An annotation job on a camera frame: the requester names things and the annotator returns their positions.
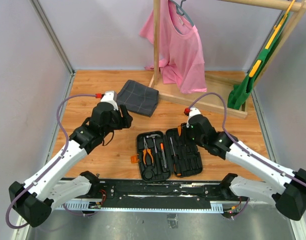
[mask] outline pink garment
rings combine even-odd
[[[154,43],[153,12],[140,36]],[[175,4],[169,0],[161,0],[159,36],[159,53],[163,56],[159,67],[164,84],[177,84],[183,94],[206,92],[203,49],[198,29],[178,15]]]

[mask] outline toolbox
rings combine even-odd
[[[151,131],[136,137],[137,155],[131,157],[132,163],[138,163],[139,171],[145,182],[167,180],[172,173],[177,177],[189,177],[203,170],[202,159],[197,145],[184,137],[182,123],[164,134]]]

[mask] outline gray plaid fabric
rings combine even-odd
[[[127,80],[117,94],[117,104],[128,111],[151,117],[159,103],[159,91],[133,80]]]

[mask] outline robotic arm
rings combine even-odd
[[[9,187],[12,202],[33,183],[33,186],[13,205],[13,209],[32,227],[42,224],[54,209],[65,202],[82,195],[92,197],[99,192],[99,179],[89,171],[81,173],[70,182],[54,186],[71,167],[90,154],[94,148],[100,144],[104,145],[104,138],[109,133],[114,134],[114,130],[130,128],[133,118],[124,105],[120,105],[119,110],[116,99],[117,94],[114,91],[107,91],[93,109],[91,117],[86,118],[69,136],[68,147],[63,155],[61,152],[64,147],[24,183],[15,181]],[[59,157],[61,159],[52,167]],[[51,169],[36,182],[36,179],[50,167]]]
[[[182,133],[187,140],[194,141],[211,155],[240,165],[265,181],[248,180],[229,173],[221,182],[228,198],[233,194],[263,201],[275,205],[289,219],[301,219],[306,210],[306,186],[296,180],[306,184],[305,170],[300,168],[295,172],[276,164],[248,148],[235,136],[216,132],[196,107],[191,107],[186,114],[188,120]]]

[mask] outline gray floor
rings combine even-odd
[[[269,205],[251,204],[234,221],[211,213],[178,213],[177,224],[170,218],[161,212],[100,212],[84,218],[56,210],[40,228],[30,229],[27,240],[295,239],[290,221]]]

